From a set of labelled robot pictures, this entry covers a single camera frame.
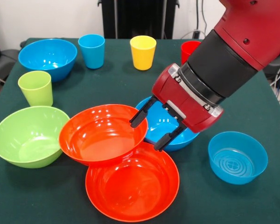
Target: orange bowl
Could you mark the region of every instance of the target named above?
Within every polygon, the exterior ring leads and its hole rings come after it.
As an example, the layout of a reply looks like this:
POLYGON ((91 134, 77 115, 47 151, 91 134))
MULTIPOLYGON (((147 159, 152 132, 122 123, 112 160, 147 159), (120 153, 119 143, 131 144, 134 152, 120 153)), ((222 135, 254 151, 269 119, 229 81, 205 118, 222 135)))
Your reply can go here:
POLYGON ((130 156, 144 139, 145 119, 137 128, 129 120, 136 108, 127 105, 100 105, 72 117, 62 128, 62 151, 84 165, 110 165, 130 156))
POLYGON ((86 192, 104 215, 141 222, 165 211, 179 189, 179 174, 170 156, 142 142, 133 155, 108 167, 89 167, 86 192))

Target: white wall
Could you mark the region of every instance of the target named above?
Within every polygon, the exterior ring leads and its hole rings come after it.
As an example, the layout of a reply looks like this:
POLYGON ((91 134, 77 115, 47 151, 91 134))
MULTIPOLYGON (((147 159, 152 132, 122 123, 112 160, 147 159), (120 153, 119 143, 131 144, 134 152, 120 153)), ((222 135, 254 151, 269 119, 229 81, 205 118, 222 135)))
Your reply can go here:
MULTIPOLYGON (((173 38, 196 28, 196 0, 179 0, 173 38)), ((207 33, 224 13, 219 0, 204 0, 207 33)), ((200 26, 204 30, 200 13, 200 26)), ((29 37, 80 37, 104 34, 101 6, 97 0, 0 0, 0 49, 19 49, 29 37)))
MULTIPOLYGON (((175 22, 173 38, 180 39, 186 33, 196 29, 196 0, 179 0, 180 8, 175 9, 175 22)), ((199 5, 199 28, 204 31, 205 24, 202 17, 202 1, 198 0, 199 5)), ((225 7, 219 0, 204 0, 203 3, 204 17, 207 22, 206 34, 208 34, 214 26, 219 22, 224 14, 225 7)), ((185 38, 191 38, 193 33, 187 35, 185 38)))
POLYGON ((29 37, 104 34, 97 0, 0 0, 0 49, 19 49, 29 37))

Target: bowl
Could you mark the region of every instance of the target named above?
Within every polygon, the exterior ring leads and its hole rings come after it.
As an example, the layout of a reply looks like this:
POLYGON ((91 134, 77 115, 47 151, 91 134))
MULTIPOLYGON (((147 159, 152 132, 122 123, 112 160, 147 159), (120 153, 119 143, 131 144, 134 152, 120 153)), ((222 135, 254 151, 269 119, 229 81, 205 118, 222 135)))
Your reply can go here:
POLYGON ((246 184, 265 171, 268 157, 253 137, 240 132, 223 132, 209 142, 210 167, 223 181, 246 184))
POLYGON ((127 105, 100 105, 72 117, 59 136, 61 149, 84 165, 110 165, 130 156, 147 132, 145 119, 137 128, 129 120, 137 109, 127 105))
POLYGON ((170 156, 145 142, 118 164, 89 167, 85 181, 93 206, 122 222, 141 222, 161 214, 174 201, 179 184, 170 156))
POLYGON ((19 62, 28 71, 48 72, 52 82, 68 76, 77 57, 77 48, 69 41, 44 39, 24 47, 19 53, 19 62))
MULTIPOLYGON (((142 106, 150 99, 150 97, 142 100, 136 108, 140 110, 142 106)), ((148 132, 145 136, 145 141, 155 144, 164 134, 172 132, 178 127, 178 122, 175 120, 163 107, 160 101, 148 110, 148 132)), ((190 129, 180 133, 169 145, 165 147, 166 152, 172 152, 186 147, 199 133, 193 133, 190 129)))
POLYGON ((23 168, 41 168, 62 153, 59 132, 69 120, 50 106, 32 106, 16 111, 0 122, 0 157, 23 168))

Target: table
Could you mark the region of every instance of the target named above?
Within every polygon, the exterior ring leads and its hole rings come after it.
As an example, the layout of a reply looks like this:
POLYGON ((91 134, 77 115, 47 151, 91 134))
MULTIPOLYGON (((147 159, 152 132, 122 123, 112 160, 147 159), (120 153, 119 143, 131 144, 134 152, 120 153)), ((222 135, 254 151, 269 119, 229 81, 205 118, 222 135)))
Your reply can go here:
MULTIPOLYGON (((69 39, 77 47, 77 39, 69 39)), ((148 71, 133 67, 128 40, 106 40, 105 64, 85 67, 81 52, 69 77, 53 84, 53 106, 70 117, 101 104, 136 106, 151 95, 154 81, 169 64, 180 63, 181 40, 158 40, 148 71)), ((17 86, 25 69, 16 63, 0 94, 0 121, 28 106, 17 86)), ((180 172, 173 204, 147 223, 280 224, 280 105, 259 72, 222 103, 223 117, 186 148, 170 153, 180 172), (209 140, 223 131, 240 131, 266 148, 266 171, 253 182, 236 186, 218 179, 210 169, 209 140)), ((115 224, 88 200, 87 167, 66 155, 41 169, 24 169, 0 158, 0 224, 115 224)))

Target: green bowl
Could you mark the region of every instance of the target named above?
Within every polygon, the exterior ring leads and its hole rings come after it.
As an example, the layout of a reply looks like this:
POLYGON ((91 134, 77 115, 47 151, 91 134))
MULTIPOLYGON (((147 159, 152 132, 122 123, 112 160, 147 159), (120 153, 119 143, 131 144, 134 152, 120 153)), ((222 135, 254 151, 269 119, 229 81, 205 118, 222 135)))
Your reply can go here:
POLYGON ((69 120, 51 106, 32 106, 10 114, 0 122, 0 157, 23 168, 41 168, 62 153, 58 137, 69 120))

